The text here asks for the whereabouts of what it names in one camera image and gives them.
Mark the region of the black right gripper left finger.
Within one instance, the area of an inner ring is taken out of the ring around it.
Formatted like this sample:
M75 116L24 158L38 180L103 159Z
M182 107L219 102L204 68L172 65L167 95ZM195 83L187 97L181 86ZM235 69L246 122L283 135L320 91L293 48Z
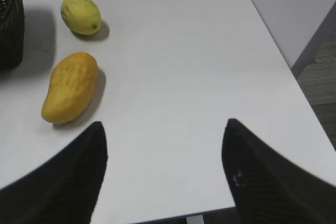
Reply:
M103 125L93 122L50 160L1 189L1 223L90 223L107 161Z

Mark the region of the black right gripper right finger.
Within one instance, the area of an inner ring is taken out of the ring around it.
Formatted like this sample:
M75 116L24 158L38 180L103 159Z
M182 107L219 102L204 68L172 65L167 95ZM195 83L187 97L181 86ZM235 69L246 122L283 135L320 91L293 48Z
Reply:
M224 173L241 223L335 223L335 186L289 161L229 119Z

